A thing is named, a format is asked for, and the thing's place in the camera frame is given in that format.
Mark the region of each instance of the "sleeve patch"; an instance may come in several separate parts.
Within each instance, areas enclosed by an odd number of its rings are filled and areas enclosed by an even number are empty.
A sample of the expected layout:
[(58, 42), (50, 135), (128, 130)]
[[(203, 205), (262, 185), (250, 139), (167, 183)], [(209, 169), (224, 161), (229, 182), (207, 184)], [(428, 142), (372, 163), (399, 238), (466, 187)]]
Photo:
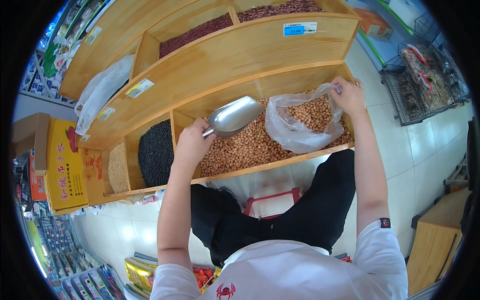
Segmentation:
[(380, 228), (390, 228), (390, 219), (389, 218), (380, 218)]

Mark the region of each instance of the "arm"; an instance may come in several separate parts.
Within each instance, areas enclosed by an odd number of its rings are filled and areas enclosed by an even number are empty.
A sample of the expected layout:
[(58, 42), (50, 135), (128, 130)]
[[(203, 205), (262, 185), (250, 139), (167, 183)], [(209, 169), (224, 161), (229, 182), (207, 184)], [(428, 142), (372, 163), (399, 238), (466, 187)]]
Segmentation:
[(370, 223), (388, 213), (385, 170), (365, 104), (363, 82), (353, 84), (342, 77), (332, 81), (342, 87), (342, 94), (332, 90), (332, 98), (346, 112), (355, 131), (355, 186), (357, 188), (357, 236)]
[(188, 253), (191, 226), (190, 181), (198, 163), (205, 156), (215, 135), (206, 139), (202, 132), (208, 125), (196, 119), (180, 134), (157, 225), (158, 265), (179, 264), (192, 268)]

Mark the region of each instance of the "tiled floor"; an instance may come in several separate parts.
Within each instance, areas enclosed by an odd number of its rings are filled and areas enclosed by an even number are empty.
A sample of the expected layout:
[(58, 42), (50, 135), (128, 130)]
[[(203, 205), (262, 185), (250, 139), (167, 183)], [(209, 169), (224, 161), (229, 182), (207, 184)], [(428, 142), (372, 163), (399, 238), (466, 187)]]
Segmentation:
[[(367, 106), (377, 137), (388, 183), (388, 203), (392, 224), (404, 256), (409, 254), (414, 237), (411, 219), (428, 210), (443, 192), (443, 179), (461, 161), (467, 148), (467, 121), (472, 117), (471, 104), (448, 110), (420, 124), (400, 127), (394, 119), (394, 107), (380, 75), (357, 40), (347, 55), (352, 74), (363, 80)], [(212, 182), (216, 187), (229, 186), (243, 202), (310, 185), (318, 164), (328, 156), (290, 166)], [(348, 212), (344, 232), (333, 246), (333, 255), (355, 253), (355, 197)], [(75, 220), (77, 231), (85, 233), (88, 246), (111, 264), (123, 282), (127, 282), (123, 259), (139, 251), (156, 256), (158, 203), (126, 205), (110, 203), (98, 215), (87, 209)], [(190, 234), (192, 262), (211, 265), (208, 249)]]

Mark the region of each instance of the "plastic bag of beans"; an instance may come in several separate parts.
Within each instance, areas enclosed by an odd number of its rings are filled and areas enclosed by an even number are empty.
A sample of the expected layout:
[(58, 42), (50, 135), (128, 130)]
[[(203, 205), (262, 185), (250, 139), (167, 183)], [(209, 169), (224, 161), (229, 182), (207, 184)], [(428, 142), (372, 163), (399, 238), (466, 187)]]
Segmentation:
[[(330, 96), (330, 88), (334, 88), (337, 92), (340, 89), (336, 85), (325, 83), (312, 94), (283, 94), (270, 97), (265, 112), (265, 130), (270, 138), (279, 143), (283, 149), (302, 154), (318, 151), (340, 137), (344, 131), (340, 123), (343, 111)], [(307, 128), (305, 123), (287, 113), (287, 107), (300, 105), (324, 95), (328, 95), (330, 111), (311, 116), (311, 118), (331, 118), (323, 132)]]

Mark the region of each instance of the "blue price label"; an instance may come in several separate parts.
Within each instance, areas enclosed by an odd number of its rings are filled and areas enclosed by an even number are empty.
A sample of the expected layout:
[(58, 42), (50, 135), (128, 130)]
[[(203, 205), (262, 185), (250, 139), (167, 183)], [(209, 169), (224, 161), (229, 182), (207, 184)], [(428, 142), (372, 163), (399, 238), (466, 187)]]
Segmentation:
[(305, 33), (305, 26), (289, 26), (283, 28), (284, 36), (297, 36)]

